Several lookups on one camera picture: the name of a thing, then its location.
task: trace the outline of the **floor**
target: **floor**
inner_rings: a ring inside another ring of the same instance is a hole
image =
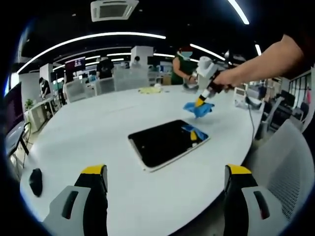
[[[30,150],[33,143],[36,141],[40,131],[45,127],[46,123],[42,128],[30,135],[28,142],[28,149]],[[267,141],[273,133],[270,132],[267,134],[267,137],[262,140],[255,140],[252,144],[252,147],[249,151],[249,154],[254,152],[259,146],[261,146],[265,141]],[[24,160],[24,150],[22,147],[19,147],[16,151],[16,156],[23,163]],[[224,195],[221,194],[208,208],[206,208],[198,217],[196,217],[189,224],[173,233],[171,236],[222,236],[224,232],[224,215],[223,215],[223,199]]]

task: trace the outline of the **yellow cloth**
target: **yellow cloth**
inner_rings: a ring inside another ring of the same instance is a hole
[[[139,89],[140,93],[151,94],[151,93],[159,93],[161,92],[161,88],[156,87],[146,87]]]

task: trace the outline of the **face mask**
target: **face mask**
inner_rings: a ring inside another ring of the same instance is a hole
[[[181,54],[183,55],[183,57],[189,58],[192,55],[192,52],[181,52]]]

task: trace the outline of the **tablet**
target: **tablet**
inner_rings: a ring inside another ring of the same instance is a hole
[[[175,120],[128,136],[144,170],[160,169],[209,139],[202,131],[192,138],[190,131],[183,128],[187,125],[183,120]]]

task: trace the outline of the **blue cleaning cloth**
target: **blue cleaning cloth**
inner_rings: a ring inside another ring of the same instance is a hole
[[[195,107],[194,102],[188,102],[184,106],[184,110],[192,112],[195,114],[196,118],[204,117],[206,114],[212,111],[214,104],[211,103],[204,103],[200,107]]]
[[[193,127],[192,125],[184,125],[182,127],[183,130],[186,130],[188,132],[192,132],[195,131],[196,135],[202,140],[204,141],[205,139],[208,138],[208,135],[206,135],[205,133],[203,133],[202,131],[200,131],[199,129]]]

